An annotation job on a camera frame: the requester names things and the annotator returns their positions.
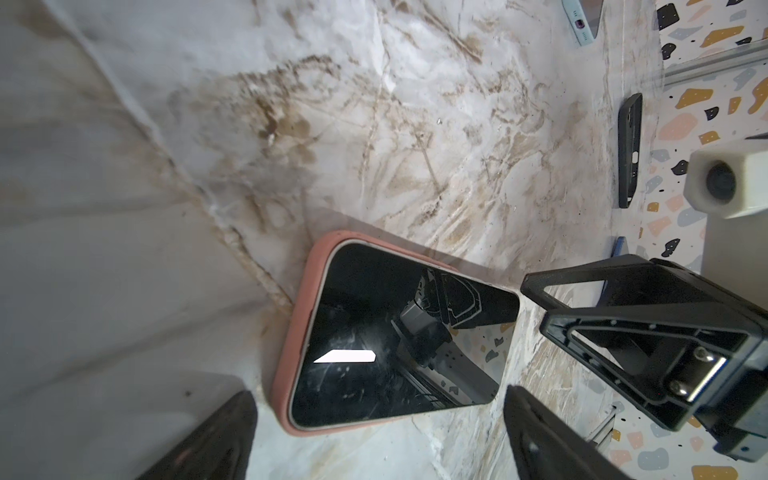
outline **smartphone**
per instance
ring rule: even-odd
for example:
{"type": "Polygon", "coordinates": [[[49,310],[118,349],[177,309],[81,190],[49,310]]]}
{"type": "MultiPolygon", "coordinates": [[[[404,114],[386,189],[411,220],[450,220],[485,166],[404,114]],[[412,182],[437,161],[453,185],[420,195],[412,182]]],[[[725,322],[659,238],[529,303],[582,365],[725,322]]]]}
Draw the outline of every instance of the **smartphone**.
{"type": "Polygon", "coordinates": [[[488,403],[519,306],[428,257],[329,233],[307,260],[271,403],[298,436],[488,403]]]}
{"type": "Polygon", "coordinates": [[[563,0],[563,8],[579,45],[589,45],[598,37],[603,0],[563,0]]]}

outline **phone case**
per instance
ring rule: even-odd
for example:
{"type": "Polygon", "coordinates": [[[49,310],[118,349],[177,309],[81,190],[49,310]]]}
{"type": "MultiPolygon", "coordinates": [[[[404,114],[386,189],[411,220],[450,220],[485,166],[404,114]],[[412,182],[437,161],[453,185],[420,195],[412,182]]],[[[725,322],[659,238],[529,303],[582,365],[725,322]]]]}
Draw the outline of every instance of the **phone case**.
{"type": "Polygon", "coordinates": [[[306,437],[312,435],[326,435],[331,432],[341,432],[359,428],[361,426],[376,425],[390,421],[390,419],[373,420],[371,422],[363,424],[358,423],[349,426],[302,430],[296,428],[291,423],[288,415],[290,400],[296,384],[296,376],[299,374],[299,368],[301,367],[301,355],[304,343],[306,342],[309,333],[310,319],[317,297],[320,295],[320,286],[323,282],[323,276],[328,267],[331,254],[340,243],[347,240],[362,240],[366,243],[371,243],[387,250],[413,257],[422,262],[431,263],[432,265],[439,266],[443,269],[458,272],[457,269],[452,266],[404,248],[397,247],[377,238],[369,237],[363,233],[338,230],[328,233],[320,238],[320,240],[317,240],[310,251],[309,257],[306,259],[304,276],[299,287],[299,294],[296,297],[293,315],[291,316],[290,326],[288,327],[288,335],[286,337],[285,345],[283,346],[283,353],[280,356],[280,362],[277,365],[275,379],[272,384],[272,394],[270,396],[270,402],[272,408],[275,410],[277,419],[280,421],[280,424],[286,432],[294,436],[306,437]]]}

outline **marble countertop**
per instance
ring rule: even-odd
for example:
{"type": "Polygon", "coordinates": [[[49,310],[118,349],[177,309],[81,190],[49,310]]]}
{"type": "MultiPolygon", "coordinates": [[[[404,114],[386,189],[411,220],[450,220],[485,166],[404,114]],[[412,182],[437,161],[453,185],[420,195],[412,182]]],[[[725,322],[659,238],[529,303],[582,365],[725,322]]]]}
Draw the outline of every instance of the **marble countertop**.
{"type": "MultiPolygon", "coordinates": [[[[635,235],[643,192],[616,204],[617,111],[644,94],[644,184],[661,95],[655,6],[605,2],[579,48],[559,0],[48,2],[107,75],[274,306],[280,344],[303,263],[346,228],[482,280],[605,258],[635,235]]],[[[583,300],[576,290],[559,294],[583,300]]],[[[611,390],[538,333],[523,299],[504,384],[522,384],[582,435],[611,390]]],[[[516,478],[486,406],[311,439],[255,378],[251,478],[516,478]]]]}

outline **metal bolt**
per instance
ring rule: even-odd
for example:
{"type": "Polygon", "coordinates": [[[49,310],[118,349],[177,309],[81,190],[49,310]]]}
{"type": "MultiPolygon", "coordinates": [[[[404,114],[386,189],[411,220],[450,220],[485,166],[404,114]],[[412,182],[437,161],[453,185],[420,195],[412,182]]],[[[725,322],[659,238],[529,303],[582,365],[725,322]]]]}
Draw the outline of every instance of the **metal bolt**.
{"type": "Polygon", "coordinates": [[[680,380],[671,380],[669,382],[669,388],[670,388],[670,391],[677,396],[688,395],[688,387],[684,383],[682,383],[680,380]]]}
{"type": "Polygon", "coordinates": [[[694,349],[694,357],[701,362],[713,362],[715,360],[715,356],[702,346],[698,346],[694,349]]]}

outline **black hole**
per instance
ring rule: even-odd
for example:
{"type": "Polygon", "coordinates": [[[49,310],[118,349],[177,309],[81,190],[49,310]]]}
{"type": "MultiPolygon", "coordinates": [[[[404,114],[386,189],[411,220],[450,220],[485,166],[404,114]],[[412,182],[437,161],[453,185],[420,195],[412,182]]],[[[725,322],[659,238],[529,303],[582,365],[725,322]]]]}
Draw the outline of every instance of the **black hole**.
{"type": "Polygon", "coordinates": [[[707,190],[718,200],[731,201],[736,194],[736,175],[733,170],[723,162],[715,164],[707,172],[707,190]]]}

